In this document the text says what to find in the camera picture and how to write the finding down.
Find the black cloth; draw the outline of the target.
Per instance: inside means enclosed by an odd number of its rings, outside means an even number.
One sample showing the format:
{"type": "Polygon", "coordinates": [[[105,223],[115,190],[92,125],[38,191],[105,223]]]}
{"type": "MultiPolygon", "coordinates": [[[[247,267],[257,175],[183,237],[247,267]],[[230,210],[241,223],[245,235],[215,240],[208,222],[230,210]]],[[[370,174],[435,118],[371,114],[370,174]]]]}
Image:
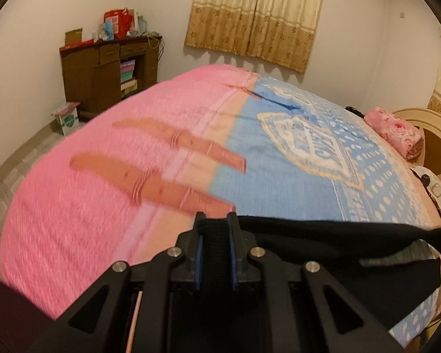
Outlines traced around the black cloth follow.
{"type": "Polygon", "coordinates": [[[253,216],[241,216],[239,223],[255,236],[258,246],[284,262],[318,262],[388,329],[441,287],[438,259],[389,261],[415,242],[441,253],[441,228],[253,216]]]}

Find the pink and blue bedspread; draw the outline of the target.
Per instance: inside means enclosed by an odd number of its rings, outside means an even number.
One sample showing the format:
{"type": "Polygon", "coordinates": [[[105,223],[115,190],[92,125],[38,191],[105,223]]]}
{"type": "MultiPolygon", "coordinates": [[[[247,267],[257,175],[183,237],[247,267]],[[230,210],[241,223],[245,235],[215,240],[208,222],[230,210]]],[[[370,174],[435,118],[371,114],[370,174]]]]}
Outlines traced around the pink and blue bedspread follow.
{"type": "MultiPolygon", "coordinates": [[[[441,287],[386,328],[318,262],[258,246],[233,288],[228,213],[441,228],[402,157],[313,93],[228,65],[153,86],[92,119],[29,171],[1,276],[31,352],[401,352],[441,287]],[[170,248],[207,219],[201,285],[173,290],[170,248]]],[[[389,258],[441,253],[415,242],[389,258]]]]}

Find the green and white cardboard box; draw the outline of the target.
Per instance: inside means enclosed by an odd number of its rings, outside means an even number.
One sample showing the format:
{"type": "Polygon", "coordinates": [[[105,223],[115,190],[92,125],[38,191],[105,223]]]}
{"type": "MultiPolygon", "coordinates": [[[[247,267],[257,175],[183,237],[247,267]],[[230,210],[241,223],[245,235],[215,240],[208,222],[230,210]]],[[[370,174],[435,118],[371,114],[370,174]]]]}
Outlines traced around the green and white cardboard box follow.
{"type": "Polygon", "coordinates": [[[69,136],[79,130],[77,112],[79,105],[80,103],[76,101],[66,102],[51,113],[55,117],[63,136],[69,136]]]}

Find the stacked colourful books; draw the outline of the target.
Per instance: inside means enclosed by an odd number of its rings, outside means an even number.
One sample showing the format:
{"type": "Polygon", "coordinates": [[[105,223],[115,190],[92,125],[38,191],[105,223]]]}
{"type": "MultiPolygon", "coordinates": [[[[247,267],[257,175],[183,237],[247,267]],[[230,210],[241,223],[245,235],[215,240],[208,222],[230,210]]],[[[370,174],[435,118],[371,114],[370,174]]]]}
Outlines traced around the stacked colourful books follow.
{"type": "Polygon", "coordinates": [[[122,99],[138,89],[138,81],[134,75],[136,60],[124,61],[120,65],[120,90],[122,99]]]}

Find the pink floral pillow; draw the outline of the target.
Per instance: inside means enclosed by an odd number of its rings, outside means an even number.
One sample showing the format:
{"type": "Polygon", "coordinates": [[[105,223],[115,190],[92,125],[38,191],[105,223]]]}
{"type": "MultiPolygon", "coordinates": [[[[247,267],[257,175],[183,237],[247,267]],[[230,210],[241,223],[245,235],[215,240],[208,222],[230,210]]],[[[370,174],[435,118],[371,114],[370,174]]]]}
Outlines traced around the pink floral pillow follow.
{"type": "Polygon", "coordinates": [[[376,107],[366,113],[364,121],[406,161],[421,155],[424,133],[405,119],[376,107]]]}

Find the white black spotted pillow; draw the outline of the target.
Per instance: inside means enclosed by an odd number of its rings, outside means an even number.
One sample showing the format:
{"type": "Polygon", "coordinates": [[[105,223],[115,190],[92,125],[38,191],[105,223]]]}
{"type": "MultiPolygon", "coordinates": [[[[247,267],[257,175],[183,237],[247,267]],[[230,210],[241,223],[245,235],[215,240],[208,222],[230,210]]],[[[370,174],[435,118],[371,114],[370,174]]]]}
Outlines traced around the white black spotted pillow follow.
{"type": "Polygon", "coordinates": [[[411,170],[419,178],[441,216],[441,180],[424,166],[412,166],[411,170]]]}

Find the cream wooden headboard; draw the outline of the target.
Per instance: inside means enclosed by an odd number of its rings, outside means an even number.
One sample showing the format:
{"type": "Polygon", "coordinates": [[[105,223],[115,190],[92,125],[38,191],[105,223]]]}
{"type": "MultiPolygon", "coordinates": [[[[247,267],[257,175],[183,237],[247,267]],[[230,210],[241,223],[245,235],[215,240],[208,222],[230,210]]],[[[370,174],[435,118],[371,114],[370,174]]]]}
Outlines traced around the cream wooden headboard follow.
{"type": "Polygon", "coordinates": [[[441,114],[429,109],[402,109],[394,115],[424,133],[424,147],[421,154],[411,161],[413,166],[424,166],[441,180],[441,114]]]}

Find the beige patterned window curtain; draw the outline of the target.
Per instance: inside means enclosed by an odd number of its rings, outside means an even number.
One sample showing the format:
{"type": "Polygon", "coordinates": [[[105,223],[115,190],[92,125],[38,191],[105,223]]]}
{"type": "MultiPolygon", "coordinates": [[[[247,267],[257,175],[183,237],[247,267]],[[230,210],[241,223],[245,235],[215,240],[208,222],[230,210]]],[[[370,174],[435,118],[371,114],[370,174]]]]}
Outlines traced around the beige patterned window curtain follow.
{"type": "Polygon", "coordinates": [[[186,46],[304,73],[323,0],[193,0],[186,46]]]}

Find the red gift bag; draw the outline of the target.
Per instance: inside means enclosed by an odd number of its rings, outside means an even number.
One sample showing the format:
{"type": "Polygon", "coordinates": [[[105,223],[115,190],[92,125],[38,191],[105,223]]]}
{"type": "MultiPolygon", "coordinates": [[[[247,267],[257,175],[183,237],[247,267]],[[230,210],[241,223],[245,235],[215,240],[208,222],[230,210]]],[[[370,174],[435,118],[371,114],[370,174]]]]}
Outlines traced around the red gift bag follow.
{"type": "Polygon", "coordinates": [[[133,26],[133,10],[127,8],[109,10],[103,15],[105,22],[109,22],[117,39],[127,36],[133,26]]]}

